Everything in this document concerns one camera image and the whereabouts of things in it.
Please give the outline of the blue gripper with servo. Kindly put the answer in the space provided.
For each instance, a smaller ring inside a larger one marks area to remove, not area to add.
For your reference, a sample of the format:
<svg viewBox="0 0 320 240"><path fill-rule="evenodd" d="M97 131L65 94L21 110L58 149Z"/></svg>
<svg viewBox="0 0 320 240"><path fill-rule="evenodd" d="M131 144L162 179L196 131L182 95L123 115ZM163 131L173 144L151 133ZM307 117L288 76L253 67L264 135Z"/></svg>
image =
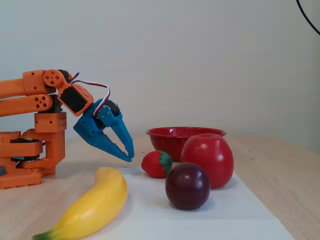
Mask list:
<svg viewBox="0 0 320 240"><path fill-rule="evenodd" d="M122 151L104 133L105 128L111 128L119 138L127 153ZM88 144L98 148L125 162L131 162L135 156L133 139L125 126L122 113L112 100L102 99L94 102L80 117L73 129Z"/></svg>

